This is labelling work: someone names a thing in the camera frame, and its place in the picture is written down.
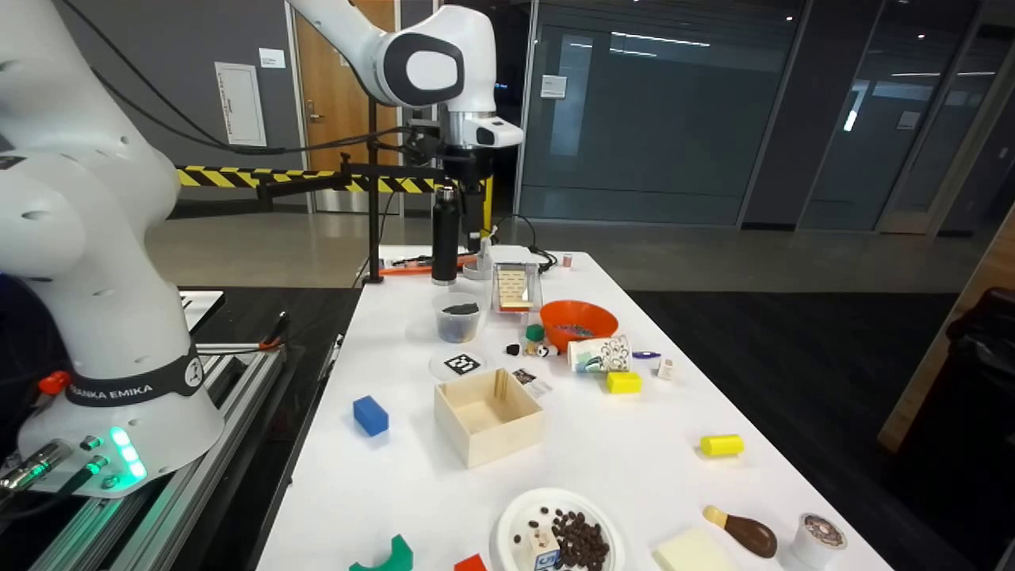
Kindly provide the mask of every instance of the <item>floor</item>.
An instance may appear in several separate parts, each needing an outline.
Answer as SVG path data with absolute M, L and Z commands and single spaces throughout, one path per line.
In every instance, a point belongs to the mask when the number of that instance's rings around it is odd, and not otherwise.
M 428 243 L 424 215 L 388 215 L 388 243 Z M 735 231 L 502 223 L 497 240 L 591 249 L 625 289 L 643 290 L 958 290 L 988 236 L 856 231 Z M 351 285 L 367 254 L 366 215 L 180 206 L 148 235 L 164 278 L 180 285 Z

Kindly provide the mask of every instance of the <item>bottle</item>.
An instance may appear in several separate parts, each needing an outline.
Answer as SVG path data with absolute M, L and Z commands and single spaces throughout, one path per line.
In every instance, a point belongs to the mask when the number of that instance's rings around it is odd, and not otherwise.
M 433 277 L 442 283 L 454 283 L 457 277 L 457 225 L 459 225 L 459 194 L 454 185 L 445 185 L 434 195 L 434 249 L 433 249 Z
M 779 536 L 762 520 L 735 517 L 719 507 L 704 507 L 704 520 L 724 527 L 744 549 L 754 553 L 757 557 L 773 557 Z

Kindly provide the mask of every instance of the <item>white table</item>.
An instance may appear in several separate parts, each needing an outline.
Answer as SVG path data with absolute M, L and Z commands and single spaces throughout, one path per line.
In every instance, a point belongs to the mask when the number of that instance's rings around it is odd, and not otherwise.
M 890 566 L 593 255 L 569 255 L 571 267 L 542 277 L 546 301 L 586 298 L 609 307 L 630 344 L 674 355 L 681 381 L 643 377 L 640 396 L 607 396 L 597 381 L 569 374 L 561 361 L 504 355 L 519 322 L 491 313 L 468 353 L 538 370 L 552 386 L 540 396 L 550 425 L 540 446 L 462 468 L 434 425 L 434 361 L 459 353 L 434 333 L 434 301 L 447 285 L 428 277 L 366 285 L 263 549 L 263 571 L 375 563 L 397 534 L 411 540 L 420 571 L 450 571 L 474 553 L 497 566 L 496 524 L 512 498 L 529 488 L 569 488 L 597 501 L 622 530 L 633 571 L 654 571 L 654 544 L 688 527 L 715 534 L 735 566 L 780 566 L 779 557 L 754 557 L 704 524 L 704 505 L 764 520 L 780 544 L 793 540 L 807 511 L 823 512 L 848 536 L 840 566 Z M 385 445 L 361 436 L 351 422 L 351 399 L 366 392 L 392 414 Z M 702 459 L 696 445 L 715 430 L 739 430 L 745 453 Z

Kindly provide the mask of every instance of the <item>white plate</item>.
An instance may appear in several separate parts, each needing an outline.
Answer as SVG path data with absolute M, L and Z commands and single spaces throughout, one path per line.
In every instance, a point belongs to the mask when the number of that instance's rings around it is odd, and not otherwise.
M 564 488 L 533 488 L 533 492 L 519 494 L 497 520 L 496 542 L 497 542 L 497 557 L 502 557 L 504 571 L 520 571 L 520 562 L 519 562 L 520 549 L 515 544 L 515 536 L 529 530 L 529 520 L 540 520 L 542 527 L 550 527 L 557 511 L 582 511 L 591 524 L 599 524 L 602 540 L 609 544 L 602 571 L 625 566 L 625 544 L 622 544 L 615 524 L 607 517 L 607 511 L 599 511 L 593 501 L 586 501 L 576 492 L 564 492 Z

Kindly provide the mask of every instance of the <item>orange bowl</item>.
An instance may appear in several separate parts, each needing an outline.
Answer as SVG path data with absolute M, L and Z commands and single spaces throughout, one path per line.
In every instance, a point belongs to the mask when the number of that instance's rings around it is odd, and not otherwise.
M 569 353 L 569 341 L 614 336 L 620 327 L 607 307 L 579 301 L 579 298 L 558 298 L 542 305 L 540 321 L 542 321 L 546 339 L 561 355 Z

